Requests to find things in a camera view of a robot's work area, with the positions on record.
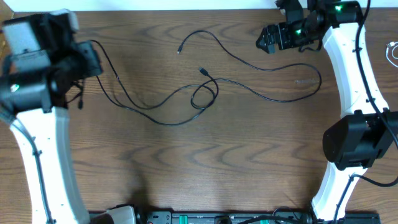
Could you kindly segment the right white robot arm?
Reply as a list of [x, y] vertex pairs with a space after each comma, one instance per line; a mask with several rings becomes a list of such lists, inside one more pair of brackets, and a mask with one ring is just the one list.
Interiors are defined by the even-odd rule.
[[366, 47], [369, 9], [357, 1], [309, 1], [305, 15], [298, 0], [280, 0], [276, 6], [286, 20], [264, 27], [256, 47], [269, 54], [292, 48], [304, 52], [318, 42], [331, 60], [340, 94], [340, 120], [323, 134], [328, 163], [305, 222], [346, 223], [355, 185], [397, 143], [397, 113], [380, 92]]

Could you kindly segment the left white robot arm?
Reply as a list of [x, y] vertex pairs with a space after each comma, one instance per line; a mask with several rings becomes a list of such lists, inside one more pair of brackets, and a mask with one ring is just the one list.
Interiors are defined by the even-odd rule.
[[76, 42], [78, 19], [62, 9], [9, 19], [2, 33], [10, 48], [2, 64], [1, 120], [19, 146], [33, 223], [137, 223], [130, 205], [90, 213], [81, 198], [70, 152], [68, 102], [73, 86], [100, 75], [89, 41]]

